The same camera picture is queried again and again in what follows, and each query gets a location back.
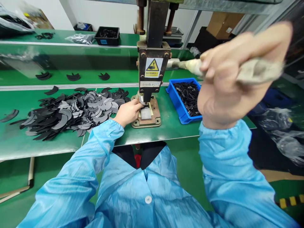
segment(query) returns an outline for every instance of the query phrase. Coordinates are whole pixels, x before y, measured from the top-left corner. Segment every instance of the black tray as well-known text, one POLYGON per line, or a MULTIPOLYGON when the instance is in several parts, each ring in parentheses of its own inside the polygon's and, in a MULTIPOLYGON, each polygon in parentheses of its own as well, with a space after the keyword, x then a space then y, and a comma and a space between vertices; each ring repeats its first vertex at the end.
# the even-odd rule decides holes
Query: black tray
POLYGON ((99 27, 94 38, 97 41, 98 45, 104 45, 104 46, 118 46, 118 45, 120 45, 120 34, 119 34, 119 28, 117 28, 117 27, 99 27), (114 32, 117 32, 117 37, 115 37, 115 38, 101 38, 99 36, 99 34, 104 29, 109 29, 109 30, 113 30, 114 32))

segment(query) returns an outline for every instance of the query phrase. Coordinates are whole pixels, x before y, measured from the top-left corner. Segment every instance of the pile of black parts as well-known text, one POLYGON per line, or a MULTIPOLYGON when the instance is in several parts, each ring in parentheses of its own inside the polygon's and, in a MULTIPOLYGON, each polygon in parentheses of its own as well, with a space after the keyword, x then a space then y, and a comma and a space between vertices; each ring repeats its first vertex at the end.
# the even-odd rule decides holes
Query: pile of black parts
POLYGON ((47 71, 45 73, 42 73, 41 74, 36 74, 36 78, 39 79, 39 80, 47 80, 51 77, 52 75, 47 71))
POLYGON ((18 115, 19 111, 17 109, 14 109, 11 114, 7 115, 3 119, 0 120, 1 123, 5 123, 10 121, 11 119, 15 118, 18 115))
POLYGON ((33 140, 52 140, 61 132, 77 131, 77 136, 83 136, 88 130, 100 125, 117 113, 119 107, 130 101, 129 93, 119 88, 109 92, 105 88, 101 93, 77 88, 76 93, 67 96, 61 94, 58 98, 44 98, 39 109, 29 112, 29 118, 11 124, 20 124, 20 129, 27 127, 26 135, 37 136, 33 140))
POLYGON ((174 83, 173 84, 182 102, 184 103, 188 114, 191 117, 200 116, 200 112, 197 108, 197 97, 199 96, 199 90, 196 84, 193 82, 187 83, 174 83))
POLYGON ((102 74, 100 73, 101 75, 98 75, 98 77, 103 80, 103 81, 106 81, 106 80, 109 80, 110 79, 110 75, 108 73, 105 73, 105 74, 102 74))
POLYGON ((67 76, 67 79, 69 79, 70 81, 77 81, 80 79, 80 75, 77 73, 77 74, 73 74, 72 75, 66 75, 67 76))
POLYGON ((41 40, 41 39, 52 39, 55 33, 41 33, 41 35, 35 36, 36 39, 41 40))
POLYGON ((99 34, 100 38, 116 38, 117 37, 117 32, 114 32, 113 30, 110 29, 104 29, 102 32, 99 34))

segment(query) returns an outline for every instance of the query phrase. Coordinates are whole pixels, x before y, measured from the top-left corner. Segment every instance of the blue plastic bin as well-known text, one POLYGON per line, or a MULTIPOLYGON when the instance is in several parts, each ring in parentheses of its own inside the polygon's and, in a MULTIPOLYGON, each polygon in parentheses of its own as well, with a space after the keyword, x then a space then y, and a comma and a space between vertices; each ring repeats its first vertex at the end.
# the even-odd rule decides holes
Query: blue plastic bin
POLYGON ((198 90, 200 90, 200 84, 197 82, 197 80, 195 78, 186 78, 186 79, 171 79, 169 80, 169 86, 168 88, 166 88, 167 93, 169 93, 169 96, 173 102, 173 105, 178 113, 178 117, 180 119, 180 122, 182 124, 188 124, 190 122, 193 121, 200 121, 203 119, 202 116, 196 116, 196 117, 191 117, 188 114, 188 111, 185 107, 185 105, 183 104, 183 102, 181 101, 180 96, 178 95, 175 87, 174 87, 174 83, 181 83, 181 82, 193 82, 197 85, 198 90))

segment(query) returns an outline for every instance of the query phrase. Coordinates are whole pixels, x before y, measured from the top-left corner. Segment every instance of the cardboard box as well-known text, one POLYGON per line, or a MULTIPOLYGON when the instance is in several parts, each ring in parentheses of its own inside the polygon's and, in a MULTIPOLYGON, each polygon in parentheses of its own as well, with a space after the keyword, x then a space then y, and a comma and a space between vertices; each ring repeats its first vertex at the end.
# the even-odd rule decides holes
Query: cardboard box
POLYGON ((207 31, 217 39, 228 39, 244 14, 213 12, 207 31))

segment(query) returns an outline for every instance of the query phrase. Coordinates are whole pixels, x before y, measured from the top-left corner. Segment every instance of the hand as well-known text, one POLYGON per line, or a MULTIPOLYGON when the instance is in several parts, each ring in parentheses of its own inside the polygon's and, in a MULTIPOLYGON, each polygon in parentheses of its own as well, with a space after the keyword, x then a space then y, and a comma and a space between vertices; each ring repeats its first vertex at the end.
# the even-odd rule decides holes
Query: hand
POLYGON ((129 101, 120 106, 118 113, 113 120, 119 123, 122 127, 125 127, 127 124, 132 123, 138 118, 141 108, 143 108, 143 105, 139 103, 137 99, 129 101))
POLYGON ((200 70, 207 73, 198 109, 205 127, 231 128, 262 100, 272 82, 246 86, 236 83, 239 67, 255 57, 283 62, 291 36, 292 25, 281 22, 257 35, 241 34, 201 55, 200 70))

